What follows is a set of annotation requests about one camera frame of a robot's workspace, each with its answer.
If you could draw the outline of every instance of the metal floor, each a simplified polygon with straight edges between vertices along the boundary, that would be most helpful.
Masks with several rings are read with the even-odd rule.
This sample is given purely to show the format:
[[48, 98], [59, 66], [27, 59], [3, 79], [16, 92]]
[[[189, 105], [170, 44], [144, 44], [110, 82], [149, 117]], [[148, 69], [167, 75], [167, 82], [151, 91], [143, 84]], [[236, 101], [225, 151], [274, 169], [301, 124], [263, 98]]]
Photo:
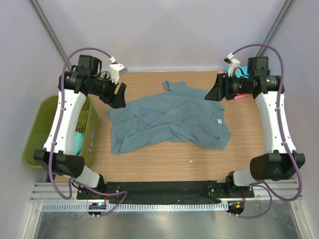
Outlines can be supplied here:
[[[266, 210], [268, 200], [247, 201], [243, 215]], [[35, 239], [301, 239], [291, 204], [276, 200], [254, 220], [224, 211], [113, 213], [42, 212]]]

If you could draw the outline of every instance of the vertical metal pole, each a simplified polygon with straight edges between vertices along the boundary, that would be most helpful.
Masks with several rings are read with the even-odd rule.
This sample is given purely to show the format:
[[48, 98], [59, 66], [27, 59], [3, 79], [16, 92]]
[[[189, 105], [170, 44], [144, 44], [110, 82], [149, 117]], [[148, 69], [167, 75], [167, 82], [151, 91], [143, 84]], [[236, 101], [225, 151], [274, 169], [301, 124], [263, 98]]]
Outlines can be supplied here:
[[[39, 2], [37, 0], [29, 0], [29, 2], [31, 3], [35, 13], [37, 14], [37, 16], [39, 17], [42, 25], [44, 26], [44, 29], [46, 30], [48, 36], [50, 37], [50, 39], [52, 40], [53, 45], [55, 46], [56, 50], [58, 51], [60, 57], [62, 58], [63, 61], [66, 61], [67, 59], [67, 55], [59, 41], [59, 39], [57, 38], [57, 36], [55, 35], [55, 32], [53, 30], [53, 28], [51, 27], [48, 19], [46, 18]], [[68, 68], [69, 70], [71, 70], [71, 63], [68, 63]]]
[[[270, 27], [264, 41], [263, 44], [267, 44], [269, 45], [272, 40], [274, 39], [279, 27], [281, 26], [281, 24], [283, 23], [285, 17], [287, 16], [289, 10], [291, 9], [291, 7], [293, 6], [295, 0], [286, 0], [285, 3], [283, 4], [282, 8], [280, 9], [278, 15], [276, 16], [276, 19], [273, 23], [273, 25]], [[266, 51], [265, 47], [260, 47], [259, 51], [257, 53], [257, 56], [262, 56], [264, 55]]]

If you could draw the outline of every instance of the black mounting plate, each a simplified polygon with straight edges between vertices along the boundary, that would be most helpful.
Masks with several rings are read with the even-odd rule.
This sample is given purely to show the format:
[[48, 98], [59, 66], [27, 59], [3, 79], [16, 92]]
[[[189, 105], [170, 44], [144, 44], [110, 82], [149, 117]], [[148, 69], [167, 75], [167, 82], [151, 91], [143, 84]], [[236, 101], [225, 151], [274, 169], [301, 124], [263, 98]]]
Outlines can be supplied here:
[[[109, 182], [105, 184], [108, 193], [127, 191], [123, 204], [137, 205], [171, 205], [171, 204], [214, 204], [221, 198], [230, 198], [224, 182], [189, 181], [189, 182]], [[243, 187], [246, 198], [253, 198], [254, 191]], [[243, 194], [232, 195], [232, 198], [242, 198]], [[110, 197], [110, 203], [117, 204], [122, 196]], [[78, 200], [105, 199], [97, 197], [91, 191], [79, 187]]]

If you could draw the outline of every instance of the red wire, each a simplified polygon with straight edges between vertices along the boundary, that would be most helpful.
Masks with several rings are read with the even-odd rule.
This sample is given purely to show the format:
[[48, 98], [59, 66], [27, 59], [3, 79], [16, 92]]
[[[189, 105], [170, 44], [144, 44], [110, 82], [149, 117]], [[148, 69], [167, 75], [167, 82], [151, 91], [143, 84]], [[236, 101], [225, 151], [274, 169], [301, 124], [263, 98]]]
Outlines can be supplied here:
[[104, 203], [106, 203], [106, 201], [107, 201], [108, 199], [109, 199], [109, 196], [105, 196]]
[[245, 191], [243, 191], [243, 198], [244, 198], [244, 204], [245, 204], [245, 202], [246, 202], [246, 193], [245, 193]]

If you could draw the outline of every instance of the pink object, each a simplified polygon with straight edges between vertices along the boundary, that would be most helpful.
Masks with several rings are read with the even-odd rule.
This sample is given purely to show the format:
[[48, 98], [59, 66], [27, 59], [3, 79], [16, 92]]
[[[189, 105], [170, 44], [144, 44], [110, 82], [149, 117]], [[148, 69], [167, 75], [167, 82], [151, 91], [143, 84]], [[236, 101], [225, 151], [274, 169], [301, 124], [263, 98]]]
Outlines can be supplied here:
[[234, 99], [236, 100], [236, 99], [243, 98], [243, 97], [246, 97], [246, 96], [249, 96], [249, 94], [242, 95], [242, 96], [235, 96], [235, 98], [234, 98]]

